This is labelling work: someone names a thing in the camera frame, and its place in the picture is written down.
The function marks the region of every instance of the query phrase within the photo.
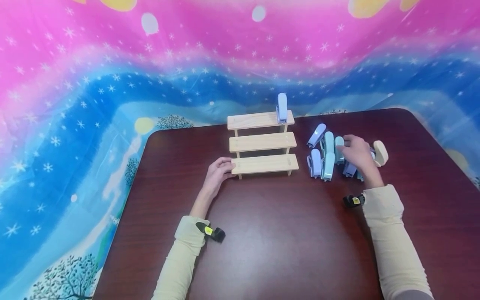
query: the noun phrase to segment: dark red table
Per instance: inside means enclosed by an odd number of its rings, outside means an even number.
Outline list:
[[[436,299],[480,295],[480,193],[405,110],[297,118],[300,170],[225,182],[209,214],[227,237],[209,241],[197,259],[190,300],[381,299],[370,236],[361,210],[342,197],[359,180],[339,168],[313,180],[305,145],[316,125],[335,135],[382,140],[381,167],[405,206],[404,222]],[[229,156],[226,125],[161,131],[148,140],[108,255],[96,300],[148,300],[180,218],[189,213],[207,166]]]

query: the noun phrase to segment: sleeve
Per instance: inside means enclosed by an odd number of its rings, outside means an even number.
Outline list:
[[[205,235],[195,225],[209,225],[201,218],[184,216],[156,283],[152,300],[184,300],[192,281],[195,259],[205,244]]]
[[[411,292],[417,296],[411,299],[433,299],[425,269],[405,230],[404,207],[395,188],[389,184],[365,190],[364,195],[363,213],[372,234],[385,300],[405,299]]]

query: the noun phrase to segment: forearm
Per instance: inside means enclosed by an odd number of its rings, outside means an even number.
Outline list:
[[[431,299],[425,270],[402,221],[404,207],[395,188],[384,186],[378,170],[364,178],[368,189],[363,212],[372,234],[384,298],[399,299],[403,292],[414,290],[423,292],[418,299],[425,299],[422,295]]]
[[[197,222],[203,218],[184,216],[175,232],[173,243],[158,278],[152,300],[184,300],[192,281],[195,260],[205,244]]]
[[[212,203],[212,199],[208,195],[209,193],[204,189],[200,190],[195,203],[193,203],[192,210],[190,211],[191,216],[205,219],[210,204]]]

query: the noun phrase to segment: wooden step shelf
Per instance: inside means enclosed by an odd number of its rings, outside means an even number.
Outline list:
[[[230,138],[230,152],[237,153],[237,158],[240,158],[240,152],[272,149],[285,149],[285,154],[288,154],[290,148],[296,146],[297,141],[295,141],[293,132],[245,135]]]
[[[232,163],[236,165],[232,174],[238,175],[239,179],[241,179],[242,174],[267,172],[286,171],[290,176],[292,171],[299,169],[295,154],[233,158]]]
[[[292,124],[295,124],[295,119],[291,110],[287,111],[287,122],[285,124],[278,124],[275,111],[227,117],[227,128],[228,130],[234,130],[235,136],[238,136],[238,130],[241,129],[274,126],[281,126],[281,131],[287,132],[288,125]]]

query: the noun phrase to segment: fabric backdrop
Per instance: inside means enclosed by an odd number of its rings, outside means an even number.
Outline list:
[[[0,8],[0,299],[91,298],[148,136],[280,92],[297,117],[408,109],[480,184],[476,0]]]

